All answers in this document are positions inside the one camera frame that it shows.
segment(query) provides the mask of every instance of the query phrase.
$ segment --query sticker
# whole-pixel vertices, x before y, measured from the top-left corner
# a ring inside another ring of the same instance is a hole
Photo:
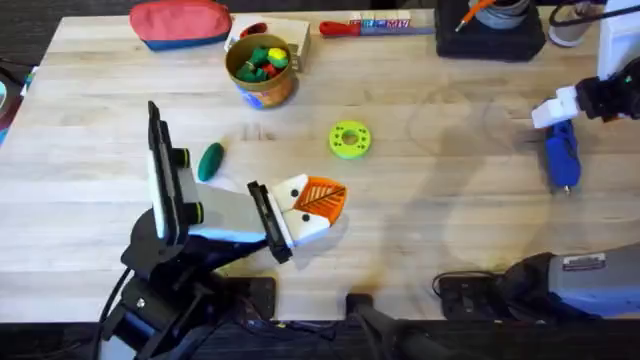
[[[236,84],[242,97],[256,109],[272,107],[284,102],[293,91],[291,78],[281,81],[278,85],[264,91],[248,91]]]
[[[606,266],[605,253],[565,256],[562,259],[563,271],[587,271],[602,269]]]

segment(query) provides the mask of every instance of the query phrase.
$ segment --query red pencil case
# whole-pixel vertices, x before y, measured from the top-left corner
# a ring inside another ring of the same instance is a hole
[[[134,6],[129,23],[149,49],[161,51],[223,41],[231,16],[211,0],[162,0]]]

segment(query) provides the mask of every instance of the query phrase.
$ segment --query yellow-green ring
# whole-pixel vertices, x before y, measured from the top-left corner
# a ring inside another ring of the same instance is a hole
[[[357,137],[353,144],[346,144],[342,139],[345,134]],[[329,147],[342,159],[356,159],[366,154],[371,146],[371,132],[364,124],[354,120],[339,121],[331,127]]]

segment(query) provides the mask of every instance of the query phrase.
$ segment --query wooden tabletop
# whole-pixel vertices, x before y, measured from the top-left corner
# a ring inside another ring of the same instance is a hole
[[[222,44],[152,53],[127,17],[62,20],[0,149],[0,321],[97,319],[151,205],[147,100],[194,159],[225,141],[213,186],[246,193],[307,173],[349,188],[330,234],[289,263],[264,251],[225,270],[275,277],[280,319],[341,318],[349,291],[393,316],[441,318],[439,272],[637,241],[640,124],[576,120],[584,174],[567,197],[549,192],[530,120],[556,88],[595,73],[597,26],[575,49],[547,44],[505,64],[441,59],[432,36],[318,36],[319,21],[349,12],[270,15],[312,21],[313,37],[299,91],[268,111],[243,102]],[[344,119],[373,133],[362,159],[328,149]]]

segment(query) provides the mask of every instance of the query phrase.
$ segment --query black box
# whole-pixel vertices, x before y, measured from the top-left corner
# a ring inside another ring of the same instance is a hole
[[[509,30],[492,29],[475,17],[460,32],[455,28],[469,11],[467,0],[438,0],[434,11],[436,52],[460,59],[529,61],[544,46],[540,14],[532,1],[527,17]]]

